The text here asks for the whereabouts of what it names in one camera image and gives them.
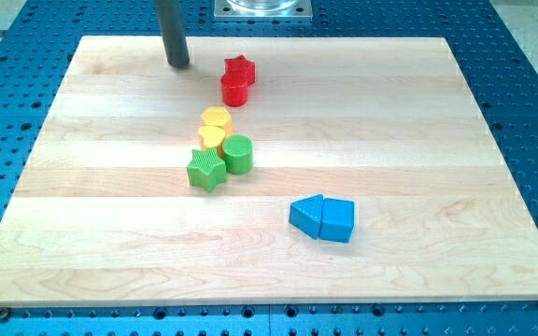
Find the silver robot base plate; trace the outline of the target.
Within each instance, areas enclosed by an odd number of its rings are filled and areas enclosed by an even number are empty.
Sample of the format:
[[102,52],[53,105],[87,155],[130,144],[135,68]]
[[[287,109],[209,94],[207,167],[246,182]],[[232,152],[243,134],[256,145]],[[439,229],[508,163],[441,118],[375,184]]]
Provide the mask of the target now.
[[215,0],[213,14],[220,20],[299,19],[313,17],[311,0]]

